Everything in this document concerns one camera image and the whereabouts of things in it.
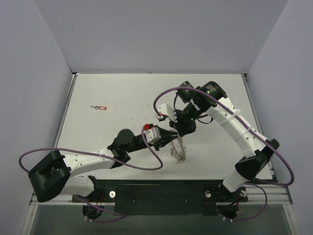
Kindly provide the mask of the steel keyring disc with rings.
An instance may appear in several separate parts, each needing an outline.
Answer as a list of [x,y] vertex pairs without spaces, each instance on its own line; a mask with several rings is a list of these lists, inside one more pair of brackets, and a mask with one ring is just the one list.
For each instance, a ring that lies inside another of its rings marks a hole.
[[169,143],[171,146],[171,156],[174,157],[178,162],[184,162],[186,160],[186,146],[183,143],[183,138],[177,138],[177,144],[174,141]]

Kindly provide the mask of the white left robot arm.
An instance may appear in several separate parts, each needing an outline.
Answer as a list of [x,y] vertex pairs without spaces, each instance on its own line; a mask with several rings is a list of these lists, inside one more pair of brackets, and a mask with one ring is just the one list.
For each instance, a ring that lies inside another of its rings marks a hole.
[[94,202],[101,190],[87,173],[99,169],[130,166],[129,153],[148,148],[155,154],[160,148],[177,139],[176,131],[145,124],[141,134],[121,130],[112,144],[94,152],[51,148],[39,163],[28,172],[38,202],[47,202],[59,194],[77,194]]

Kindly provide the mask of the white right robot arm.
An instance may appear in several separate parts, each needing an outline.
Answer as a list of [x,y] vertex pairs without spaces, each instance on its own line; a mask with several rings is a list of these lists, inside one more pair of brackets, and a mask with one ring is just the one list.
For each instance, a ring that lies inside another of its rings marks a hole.
[[210,81],[198,89],[210,95],[215,100],[192,90],[187,90],[191,84],[185,81],[177,95],[186,107],[175,109],[177,120],[170,126],[177,130],[179,136],[191,134],[196,130],[196,120],[202,114],[213,118],[237,143],[243,157],[235,164],[235,169],[219,187],[219,196],[230,200],[236,195],[236,190],[245,182],[253,180],[272,158],[272,149],[279,147],[278,141],[269,140],[253,128],[242,116],[241,111],[232,104],[226,92],[216,83]]

